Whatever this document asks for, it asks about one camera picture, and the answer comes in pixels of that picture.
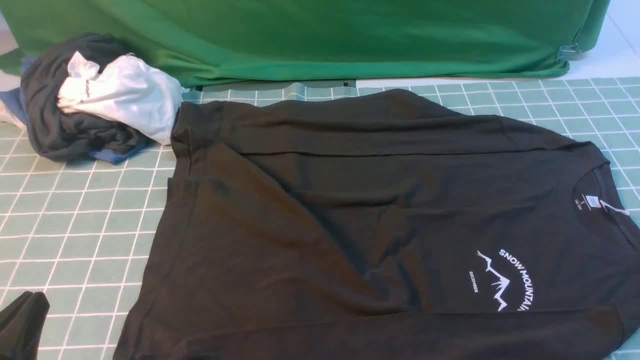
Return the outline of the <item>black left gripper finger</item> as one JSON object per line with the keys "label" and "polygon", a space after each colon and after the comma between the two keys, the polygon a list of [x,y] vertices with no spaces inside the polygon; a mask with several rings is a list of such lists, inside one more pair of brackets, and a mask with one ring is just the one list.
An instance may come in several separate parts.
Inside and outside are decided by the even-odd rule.
{"label": "black left gripper finger", "polygon": [[46,295],[25,291],[0,312],[0,358],[36,360],[50,310]]}

